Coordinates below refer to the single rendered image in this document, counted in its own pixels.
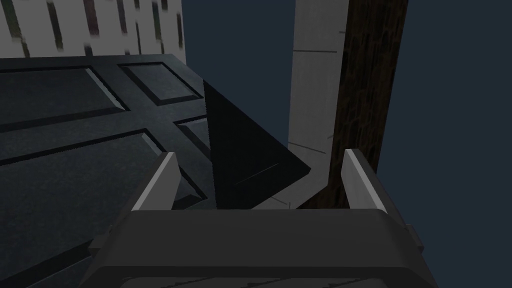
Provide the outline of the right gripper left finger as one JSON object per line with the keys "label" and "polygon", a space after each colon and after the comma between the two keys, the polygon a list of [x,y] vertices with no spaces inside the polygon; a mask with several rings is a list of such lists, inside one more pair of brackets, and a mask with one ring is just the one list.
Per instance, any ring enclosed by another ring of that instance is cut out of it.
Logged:
{"label": "right gripper left finger", "polygon": [[135,191],[131,194],[119,216],[109,228],[111,232],[132,211],[171,210],[181,181],[178,160],[174,152],[162,152]]}

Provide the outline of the dark grey panelled door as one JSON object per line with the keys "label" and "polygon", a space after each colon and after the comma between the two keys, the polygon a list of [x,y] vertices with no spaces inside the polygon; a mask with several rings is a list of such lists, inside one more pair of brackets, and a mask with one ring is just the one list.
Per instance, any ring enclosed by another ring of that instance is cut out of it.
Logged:
{"label": "dark grey panelled door", "polygon": [[57,271],[76,287],[156,159],[177,209],[215,209],[204,83],[170,54],[0,60],[0,288]]}

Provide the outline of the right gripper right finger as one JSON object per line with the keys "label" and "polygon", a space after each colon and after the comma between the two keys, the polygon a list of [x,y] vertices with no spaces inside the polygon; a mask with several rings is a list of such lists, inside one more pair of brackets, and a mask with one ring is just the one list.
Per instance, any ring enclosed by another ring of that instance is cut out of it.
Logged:
{"label": "right gripper right finger", "polygon": [[399,210],[359,149],[344,151],[340,176],[351,209],[379,209],[406,227]]}

